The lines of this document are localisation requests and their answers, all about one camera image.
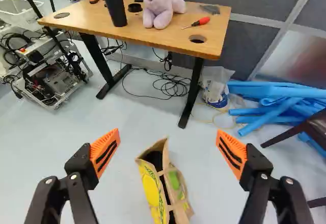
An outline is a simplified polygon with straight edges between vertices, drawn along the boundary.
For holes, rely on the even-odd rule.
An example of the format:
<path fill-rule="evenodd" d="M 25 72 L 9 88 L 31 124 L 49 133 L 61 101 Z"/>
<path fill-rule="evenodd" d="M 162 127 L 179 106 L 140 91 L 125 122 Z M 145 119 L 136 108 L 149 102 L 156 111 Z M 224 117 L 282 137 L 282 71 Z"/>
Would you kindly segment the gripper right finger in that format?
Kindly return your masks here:
<path fill-rule="evenodd" d="M 239 223 L 263 223 L 268 202 L 276 210 L 278 223 L 314 222 L 300 183 L 287 176 L 273 178 L 273 164 L 253 144 L 218 130 L 216 147 L 249 193 Z"/>

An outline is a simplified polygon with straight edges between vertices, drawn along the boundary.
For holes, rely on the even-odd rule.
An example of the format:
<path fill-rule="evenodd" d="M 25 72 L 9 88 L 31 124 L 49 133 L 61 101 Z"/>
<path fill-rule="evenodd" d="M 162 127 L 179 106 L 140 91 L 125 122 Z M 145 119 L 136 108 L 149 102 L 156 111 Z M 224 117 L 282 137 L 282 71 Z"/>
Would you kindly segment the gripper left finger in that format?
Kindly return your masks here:
<path fill-rule="evenodd" d="M 98 223 L 88 192 L 94 190 L 120 145 L 117 128 L 83 144 L 64 165 L 66 176 L 42 179 L 34 192 L 25 223 L 60 223 L 66 202 L 75 223 Z"/>

